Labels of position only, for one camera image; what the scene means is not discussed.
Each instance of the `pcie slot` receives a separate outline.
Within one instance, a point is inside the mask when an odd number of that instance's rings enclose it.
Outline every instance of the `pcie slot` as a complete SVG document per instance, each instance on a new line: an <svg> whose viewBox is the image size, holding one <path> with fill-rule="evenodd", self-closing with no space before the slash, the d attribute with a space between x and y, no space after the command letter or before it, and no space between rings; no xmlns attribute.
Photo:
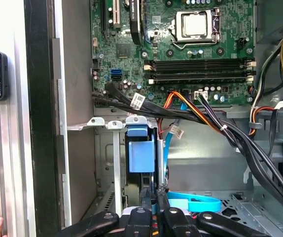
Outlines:
<svg viewBox="0 0 283 237"><path fill-rule="evenodd" d="M247 66L244 59L227 60L188 60L188 61L145 61L151 71L155 72L186 72L186 71L222 71L240 70Z"/></svg>
<svg viewBox="0 0 283 237"><path fill-rule="evenodd" d="M149 84L198 84L206 82L245 82L247 73L195 73L195 74L150 74Z"/></svg>
<svg viewBox="0 0 283 237"><path fill-rule="evenodd" d="M120 28L120 0L113 0L113 24L114 27Z"/></svg>
<svg viewBox="0 0 283 237"><path fill-rule="evenodd" d="M107 37L107 0L101 1L101 31L104 37Z"/></svg>

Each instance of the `cpu socket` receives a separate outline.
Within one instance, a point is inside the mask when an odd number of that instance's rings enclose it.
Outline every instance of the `cpu socket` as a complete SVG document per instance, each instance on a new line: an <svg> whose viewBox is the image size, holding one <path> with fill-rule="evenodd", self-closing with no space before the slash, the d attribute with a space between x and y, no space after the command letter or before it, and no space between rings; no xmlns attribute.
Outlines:
<svg viewBox="0 0 283 237"><path fill-rule="evenodd" d="M178 11L168 29L174 44L216 44L220 41L219 8Z"/></svg>

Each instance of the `circuit board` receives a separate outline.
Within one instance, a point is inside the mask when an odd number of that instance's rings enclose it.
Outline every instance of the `circuit board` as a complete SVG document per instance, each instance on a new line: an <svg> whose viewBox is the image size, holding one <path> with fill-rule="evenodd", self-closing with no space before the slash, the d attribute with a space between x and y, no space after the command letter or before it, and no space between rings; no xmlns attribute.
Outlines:
<svg viewBox="0 0 283 237"><path fill-rule="evenodd" d="M253 77L244 80L201 80L180 83L155 84L147 77L145 61L195 61L195 60L253 60L254 28L253 0L141 0L144 17L142 30L144 39L140 45L132 40L130 27L130 8L132 0L91 0L91 30L93 58L93 88L105 92L109 81L117 83L118 88L132 98L135 92L144 95L152 102L163 105L170 91L176 90L189 97L195 104L196 96L202 93L211 105L249 104L252 102ZM219 34L212 35L215 43L178 44L173 36L173 22L178 12L219 11ZM190 23L204 24L203 14L187 15ZM188 31L200 34L204 27ZM112 78L110 72L118 70L120 78Z"/></svg>

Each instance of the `black clamp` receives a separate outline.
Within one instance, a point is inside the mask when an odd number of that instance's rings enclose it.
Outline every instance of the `black clamp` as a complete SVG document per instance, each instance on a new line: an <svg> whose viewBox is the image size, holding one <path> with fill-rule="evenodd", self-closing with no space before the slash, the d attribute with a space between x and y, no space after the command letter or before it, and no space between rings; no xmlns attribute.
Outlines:
<svg viewBox="0 0 283 237"><path fill-rule="evenodd" d="M249 122L249 128L262 129L263 125L260 122Z"/></svg>

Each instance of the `capacitor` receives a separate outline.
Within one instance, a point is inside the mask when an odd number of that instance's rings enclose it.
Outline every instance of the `capacitor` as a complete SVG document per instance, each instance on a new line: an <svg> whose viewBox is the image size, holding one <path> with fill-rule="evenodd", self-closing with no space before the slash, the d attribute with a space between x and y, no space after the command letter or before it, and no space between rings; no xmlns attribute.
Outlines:
<svg viewBox="0 0 283 237"><path fill-rule="evenodd" d="M149 34L149 38L150 38L150 40L153 40L153 39L155 38L154 32L151 32L151 33Z"/></svg>
<svg viewBox="0 0 283 237"><path fill-rule="evenodd" d="M155 98L155 96L153 94L148 95L148 100L153 100L153 98Z"/></svg>

